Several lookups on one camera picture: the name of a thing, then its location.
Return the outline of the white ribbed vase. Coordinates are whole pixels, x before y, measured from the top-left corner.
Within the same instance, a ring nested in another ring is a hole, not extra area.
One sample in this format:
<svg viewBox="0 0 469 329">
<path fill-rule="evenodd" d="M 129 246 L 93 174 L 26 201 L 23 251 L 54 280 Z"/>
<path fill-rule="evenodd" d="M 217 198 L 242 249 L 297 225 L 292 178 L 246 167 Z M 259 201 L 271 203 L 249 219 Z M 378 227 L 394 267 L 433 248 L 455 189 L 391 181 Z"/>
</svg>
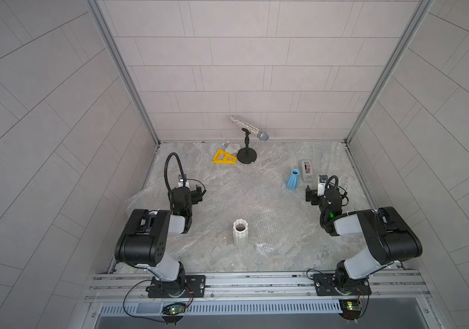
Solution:
<svg viewBox="0 0 469 329">
<path fill-rule="evenodd" d="M 237 249 L 243 249 L 248 244 L 248 223 L 244 219 L 237 219 L 233 223 L 233 239 Z"/>
</svg>

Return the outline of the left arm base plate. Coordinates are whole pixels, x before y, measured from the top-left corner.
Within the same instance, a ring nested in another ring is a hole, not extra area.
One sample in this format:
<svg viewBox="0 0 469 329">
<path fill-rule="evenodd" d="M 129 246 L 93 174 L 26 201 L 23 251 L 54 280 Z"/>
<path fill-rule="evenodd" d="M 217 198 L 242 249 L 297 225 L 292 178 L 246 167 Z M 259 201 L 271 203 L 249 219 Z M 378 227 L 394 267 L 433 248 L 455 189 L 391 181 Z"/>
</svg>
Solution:
<svg viewBox="0 0 469 329">
<path fill-rule="evenodd" d="M 200 298 L 204 297 L 206 279 L 206 276 L 203 275 L 186 275 L 185 278 L 180 277 L 171 282 L 163 282 L 153 278 L 146 291 L 149 298 L 190 298 L 191 292 L 193 297 Z"/>
</svg>

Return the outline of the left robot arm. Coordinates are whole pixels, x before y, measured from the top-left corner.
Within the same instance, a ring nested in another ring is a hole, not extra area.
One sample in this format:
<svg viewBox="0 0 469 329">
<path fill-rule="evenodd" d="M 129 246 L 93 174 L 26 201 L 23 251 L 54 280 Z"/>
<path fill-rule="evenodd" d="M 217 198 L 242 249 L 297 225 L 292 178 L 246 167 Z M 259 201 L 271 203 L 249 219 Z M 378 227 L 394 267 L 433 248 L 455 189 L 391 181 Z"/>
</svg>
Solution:
<svg viewBox="0 0 469 329">
<path fill-rule="evenodd" d="M 193 205 L 203 200 L 205 192 L 200 186 L 177 187 L 168 193 L 170 210 L 135 209 L 130 215 L 115 247 L 115 260 L 153 275 L 148 297 L 192 296 L 184 265 L 165 250 L 167 237 L 189 232 Z"/>
</svg>

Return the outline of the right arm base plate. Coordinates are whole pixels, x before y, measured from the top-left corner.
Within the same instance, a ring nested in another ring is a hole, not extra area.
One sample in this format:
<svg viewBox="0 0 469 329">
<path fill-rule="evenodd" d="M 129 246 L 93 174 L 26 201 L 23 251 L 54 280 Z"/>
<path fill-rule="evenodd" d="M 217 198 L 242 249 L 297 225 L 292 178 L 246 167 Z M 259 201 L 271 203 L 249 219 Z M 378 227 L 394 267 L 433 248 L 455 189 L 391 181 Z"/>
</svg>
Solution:
<svg viewBox="0 0 469 329">
<path fill-rule="evenodd" d="M 353 280 L 347 274 L 316 273 L 312 281 L 318 296 L 370 296 L 367 279 Z"/>
</svg>

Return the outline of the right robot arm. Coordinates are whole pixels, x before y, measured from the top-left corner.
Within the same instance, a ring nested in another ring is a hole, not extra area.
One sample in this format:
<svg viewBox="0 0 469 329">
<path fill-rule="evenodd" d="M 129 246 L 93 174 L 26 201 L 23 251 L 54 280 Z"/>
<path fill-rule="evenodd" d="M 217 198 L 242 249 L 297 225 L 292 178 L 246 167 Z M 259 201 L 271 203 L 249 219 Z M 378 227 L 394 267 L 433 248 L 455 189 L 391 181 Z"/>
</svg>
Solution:
<svg viewBox="0 0 469 329">
<path fill-rule="evenodd" d="M 367 279 L 370 275 L 392 265 L 422 255 L 423 248 L 417 235 L 410 229 L 395 208 L 344 212 L 339 188 L 329 184 L 321 195 L 306 188 L 306 201 L 318 206 L 320 226 L 332 237 L 354 234 L 363 236 L 366 247 L 349 259 L 337 264 L 334 274 L 315 274 L 316 285 L 331 289 L 343 296 L 371 293 Z"/>
</svg>

